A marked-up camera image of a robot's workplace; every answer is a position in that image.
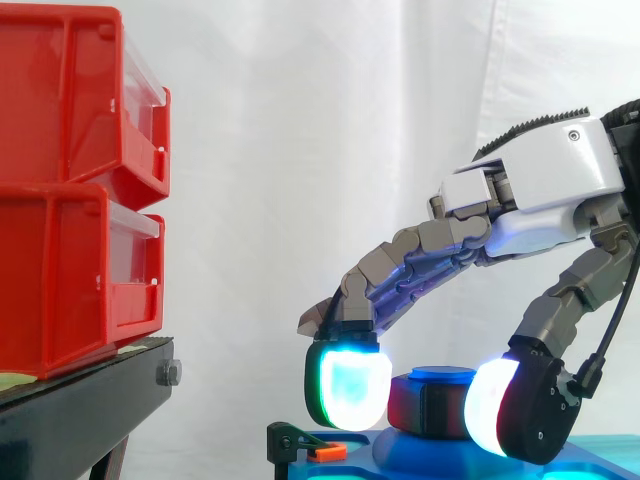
blue tray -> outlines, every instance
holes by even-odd
[[[349,458],[316,464],[300,452],[289,480],[640,480],[640,437],[574,437],[544,467],[485,452],[470,441],[424,440],[393,428],[363,433],[314,432],[346,443]]]

white backdrop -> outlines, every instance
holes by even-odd
[[[171,199],[151,210],[167,221],[163,333],[184,365],[131,436],[124,480],[271,478],[267,424],[313,428],[299,315],[423,221],[440,178],[480,144],[540,114],[640,97],[631,0],[111,3],[173,94]],[[394,373],[503,352],[586,247],[475,268],[432,293],[382,339]],[[640,434],[639,298],[578,433]],[[570,367],[612,310],[580,324]]]

blue disc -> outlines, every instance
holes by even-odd
[[[415,367],[409,374],[409,379],[423,383],[469,385],[475,374],[475,370],[463,367]]]

orange clip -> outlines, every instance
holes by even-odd
[[[347,446],[344,443],[329,442],[330,447],[309,450],[307,460],[314,463],[339,462],[347,459]]]

red drawer unit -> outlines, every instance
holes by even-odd
[[[4,184],[0,224],[0,373],[49,378],[161,328],[161,217],[99,185]]]
[[[170,96],[110,7],[0,3],[0,182],[92,182],[139,210],[169,194]]]

